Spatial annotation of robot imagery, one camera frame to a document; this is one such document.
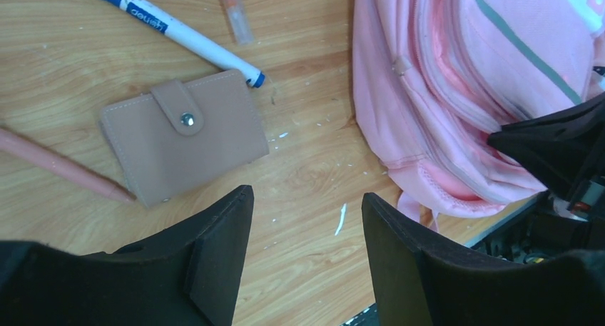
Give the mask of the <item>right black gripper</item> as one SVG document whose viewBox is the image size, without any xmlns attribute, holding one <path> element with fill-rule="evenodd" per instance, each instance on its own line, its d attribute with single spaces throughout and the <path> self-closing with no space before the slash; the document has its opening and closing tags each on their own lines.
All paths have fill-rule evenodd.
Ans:
<svg viewBox="0 0 605 326">
<path fill-rule="evenodd" d="M 538 194 L 485 231 L 472 243 L 474 250 L 534 264 L 568 250 L 604 249 L 604 94 L 502 126 L 487 144 L 560 198 Z"/>
</svg>

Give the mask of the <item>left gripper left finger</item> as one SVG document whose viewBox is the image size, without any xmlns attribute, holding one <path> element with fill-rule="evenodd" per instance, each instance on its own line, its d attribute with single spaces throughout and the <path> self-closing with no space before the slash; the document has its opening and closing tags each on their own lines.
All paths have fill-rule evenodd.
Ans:
<svg viewBox="0 0 605 326">
<path fill-rule="evenodd" d="M 1 243 L 3 325 L 230 325 L 254 207 L 242 185 L 114 253 Z"/>
</svg>

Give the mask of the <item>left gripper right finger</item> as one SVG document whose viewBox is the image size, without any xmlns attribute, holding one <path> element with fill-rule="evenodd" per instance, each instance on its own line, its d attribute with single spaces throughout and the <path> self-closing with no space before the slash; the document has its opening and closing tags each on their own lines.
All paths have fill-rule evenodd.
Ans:
<svg viewBox="0 0 605 326">
<path fill-rule="evenodd" d="M 513 263 L 420 225 L 374 193 L 362 200 L 362 219 L 381 325 L 604 323 L 604 249 Z"/>
</svg>

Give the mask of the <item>pink brown wallet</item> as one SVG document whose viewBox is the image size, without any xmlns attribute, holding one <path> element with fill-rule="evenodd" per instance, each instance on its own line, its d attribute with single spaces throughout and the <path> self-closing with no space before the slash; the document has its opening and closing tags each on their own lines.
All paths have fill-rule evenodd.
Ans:
<svg viewBox="0 0 605 326">
<path fill-rule="evenodd" d="M 250 90 L 239 70 L 184 83 L 103 108 L 100 127 L 126 187 L 147 208 L 198 188 L 269 153 Z"/>
</svg>

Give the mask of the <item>pink student backpack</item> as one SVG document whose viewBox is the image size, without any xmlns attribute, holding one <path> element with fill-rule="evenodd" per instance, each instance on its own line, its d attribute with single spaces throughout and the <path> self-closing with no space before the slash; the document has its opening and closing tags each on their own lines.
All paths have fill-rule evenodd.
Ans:
<svg viewBox="0 0 605 326">
<path fill-rule="evenodd" d="M 604 0 L 355 0 L 353 22 L 357 123 L 413 221 L 542 192 L 487 137 L 604 91 Z"/>
</svg>

